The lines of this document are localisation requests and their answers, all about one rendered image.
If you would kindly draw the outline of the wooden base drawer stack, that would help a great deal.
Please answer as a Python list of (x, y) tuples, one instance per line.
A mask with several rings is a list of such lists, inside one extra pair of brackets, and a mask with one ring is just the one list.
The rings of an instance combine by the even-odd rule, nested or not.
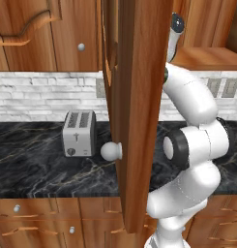
[(216, 195), (192, 221), (192, 248), (237, 248), (237, 195)]

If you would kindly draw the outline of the white round door knob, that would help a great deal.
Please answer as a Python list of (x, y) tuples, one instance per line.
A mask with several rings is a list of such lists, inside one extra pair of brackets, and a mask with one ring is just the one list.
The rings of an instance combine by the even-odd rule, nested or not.
[(101, 155), (107, 161), (121, 160), (123, 156), (122, 143), (107, 142), (101, 148)]

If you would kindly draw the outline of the open wooden cabinet shelf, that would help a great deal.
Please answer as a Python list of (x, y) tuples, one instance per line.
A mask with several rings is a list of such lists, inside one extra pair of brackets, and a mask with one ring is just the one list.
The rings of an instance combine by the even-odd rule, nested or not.
[(193, 71), (237, 71), (237, 52), (226, 47), (237, 0), (174, 0), (185, 22), (172, 64)]

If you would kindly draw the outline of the wooden base cabinet door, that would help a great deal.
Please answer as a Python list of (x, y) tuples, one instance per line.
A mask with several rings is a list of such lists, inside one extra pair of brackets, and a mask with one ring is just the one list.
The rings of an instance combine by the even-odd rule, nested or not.
[(84, 220), (85, 248), (143, 248), (142, 233), (127, 233), (122, 219)]
[(84, 248), (79, 221), (0, 222), (0, 248)]

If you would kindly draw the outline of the wooden drawer front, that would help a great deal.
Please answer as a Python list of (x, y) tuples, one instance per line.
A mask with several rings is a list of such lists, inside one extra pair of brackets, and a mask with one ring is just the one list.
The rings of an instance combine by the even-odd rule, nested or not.
[(80, 198), (81, 217), (83, 219), (119, 219), (122, 207), (119, 197)]
[[(14, 212), (16, 204), (19, 212)], [(65, 220), (79, 219), (75, 198), (0, 199), (0, 220)]]

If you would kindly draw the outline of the closed wooden cabinet door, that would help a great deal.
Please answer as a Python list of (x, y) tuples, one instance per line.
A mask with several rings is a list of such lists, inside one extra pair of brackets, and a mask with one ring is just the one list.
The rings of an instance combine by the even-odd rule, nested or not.
[(98, 71), (100, 10), (101, 0), (0, 0), (0, 71)]

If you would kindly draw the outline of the grey wall outlet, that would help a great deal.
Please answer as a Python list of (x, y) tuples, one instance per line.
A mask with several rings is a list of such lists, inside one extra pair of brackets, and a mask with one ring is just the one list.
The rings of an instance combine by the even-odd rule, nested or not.
[(233, 98), (237, 90), (237, 78), (228, 78), (222, 92), (223, 98)]
[(96, 79), (96, 93), (98, 98), (105, 97), (104, 80), (102, 78)]
[(220, 85), (221, 85), (221, 79), (220, 78), (209, 78), (207, 86), (214, 97), (217, 97)]

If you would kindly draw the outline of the silver two-slot toaster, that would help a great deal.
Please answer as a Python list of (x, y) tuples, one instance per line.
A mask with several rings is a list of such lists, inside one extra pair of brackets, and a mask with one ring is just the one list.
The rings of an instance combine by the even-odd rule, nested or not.
[(92, 110), (71, 110), (62, 130), (66, 157), (90, 157), (96, 153), (96, 114)]

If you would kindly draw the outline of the open wooden cabinet door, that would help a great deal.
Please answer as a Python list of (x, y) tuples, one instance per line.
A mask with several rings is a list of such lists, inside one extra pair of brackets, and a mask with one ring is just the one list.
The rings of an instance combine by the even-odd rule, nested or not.
[(101, 0), (103, 72), (124, 226), (143, 229), (173, 0)]

